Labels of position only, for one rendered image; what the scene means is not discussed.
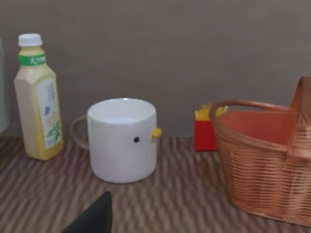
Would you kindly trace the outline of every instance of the bottle neck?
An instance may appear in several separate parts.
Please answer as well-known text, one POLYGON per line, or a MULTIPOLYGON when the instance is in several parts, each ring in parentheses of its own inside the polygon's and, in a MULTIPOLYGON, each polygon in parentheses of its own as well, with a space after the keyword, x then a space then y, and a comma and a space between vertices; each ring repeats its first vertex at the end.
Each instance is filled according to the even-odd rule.
POLYGON ((41 46, 22 47, 19 53, 21 66, 34 67, 46 64, 46 57, 41 46))

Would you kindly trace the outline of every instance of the bottle label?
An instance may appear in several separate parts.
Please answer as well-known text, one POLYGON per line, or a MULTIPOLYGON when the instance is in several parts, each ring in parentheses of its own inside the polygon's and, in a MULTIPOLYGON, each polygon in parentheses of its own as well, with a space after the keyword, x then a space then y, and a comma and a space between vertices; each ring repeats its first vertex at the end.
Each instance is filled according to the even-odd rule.
POLYGON ((36 87, 36 98, 42 120, 42 128, 46 148, 51 148, 62 139, 60 114, 55 96, 55 82, 53 78, 43 80, 36 87))
POLYGON ((27 66, 27 67, 33 67, 33 66, 38 66, 38 65, 43 65, 45 64, 46 57, 45 53, 39 54, 39 55, 32 55, 32 56, 19 56, 19 63, 22 66, 27 66))

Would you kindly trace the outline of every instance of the white mug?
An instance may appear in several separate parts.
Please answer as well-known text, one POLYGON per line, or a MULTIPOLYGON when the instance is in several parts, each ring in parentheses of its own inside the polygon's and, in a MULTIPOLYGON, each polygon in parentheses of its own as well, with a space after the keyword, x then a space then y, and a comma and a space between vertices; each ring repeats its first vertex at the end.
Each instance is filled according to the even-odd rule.
POLYGON ((111 99, 92 105, 73 121, 73 140, 89 150, 94 174, 107 182, 130 183, 149 176, 156 167, 156 108, 143 100, 111 99), (87 120, 88 143, 78 135, 87 120))

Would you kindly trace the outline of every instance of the black triangular object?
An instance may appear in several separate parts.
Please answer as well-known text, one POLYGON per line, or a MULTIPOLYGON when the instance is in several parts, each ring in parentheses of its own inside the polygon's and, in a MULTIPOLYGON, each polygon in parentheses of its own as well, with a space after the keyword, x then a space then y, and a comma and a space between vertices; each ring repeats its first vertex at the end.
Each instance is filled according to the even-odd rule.
POLYGON ((62 233, 111 233, 111 193, 105 192, 82 212, 62 233))

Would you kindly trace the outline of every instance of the basket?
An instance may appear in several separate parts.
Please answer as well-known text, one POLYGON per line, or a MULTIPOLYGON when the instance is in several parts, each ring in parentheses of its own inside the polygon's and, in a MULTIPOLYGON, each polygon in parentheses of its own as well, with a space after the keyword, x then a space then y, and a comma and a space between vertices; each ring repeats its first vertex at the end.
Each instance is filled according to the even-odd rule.
POLYGON ((230 199, 259 216, 311 226, 311 77, 290 107, 229 100, 210 111, 230 199), (267 111, 217 108, 242 105, 267 111))

